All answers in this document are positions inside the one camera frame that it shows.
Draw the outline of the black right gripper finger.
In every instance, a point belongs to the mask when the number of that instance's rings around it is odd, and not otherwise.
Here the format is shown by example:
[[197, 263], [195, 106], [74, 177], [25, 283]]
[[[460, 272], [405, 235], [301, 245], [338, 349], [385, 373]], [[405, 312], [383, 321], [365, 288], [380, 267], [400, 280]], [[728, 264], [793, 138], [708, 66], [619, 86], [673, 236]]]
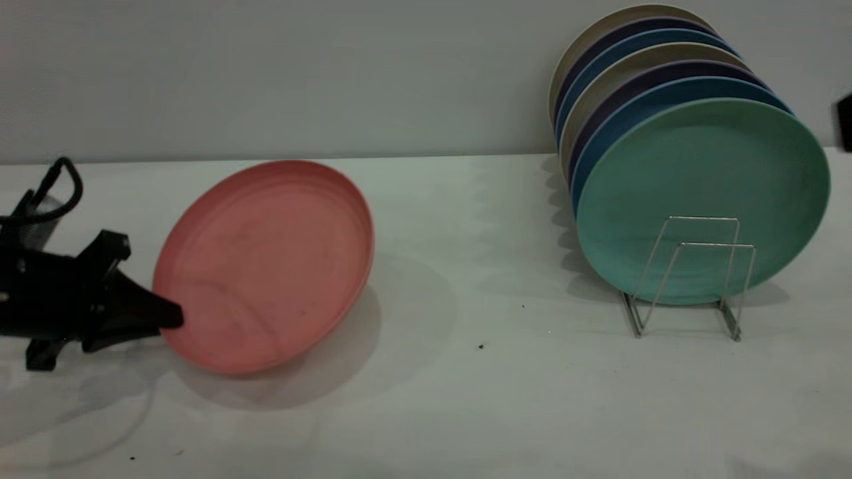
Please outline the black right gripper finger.
[[837, 146], [844, 152], [852, 151], [852, 94], [837, 101]]

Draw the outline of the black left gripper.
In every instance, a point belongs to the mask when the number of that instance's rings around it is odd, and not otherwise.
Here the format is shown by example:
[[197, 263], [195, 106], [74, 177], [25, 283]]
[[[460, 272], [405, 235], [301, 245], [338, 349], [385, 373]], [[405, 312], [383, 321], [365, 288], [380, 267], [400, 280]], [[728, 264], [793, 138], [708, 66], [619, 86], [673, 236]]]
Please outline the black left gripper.
[[68, 343], [95, 353], [183, 326], [179, 304], [118, 270], [130, 254], [128, 236], [108, 230], [76, 257], [2, 242], [1, 333], [29, 339], [25, 369], [52, 372]]

